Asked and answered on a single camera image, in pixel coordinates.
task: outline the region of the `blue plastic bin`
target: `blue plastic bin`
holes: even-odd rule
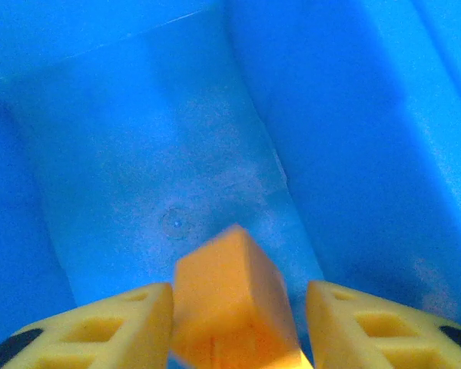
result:
[[[0,341],[236,222],[461,323],[461,0],[0,2]]]

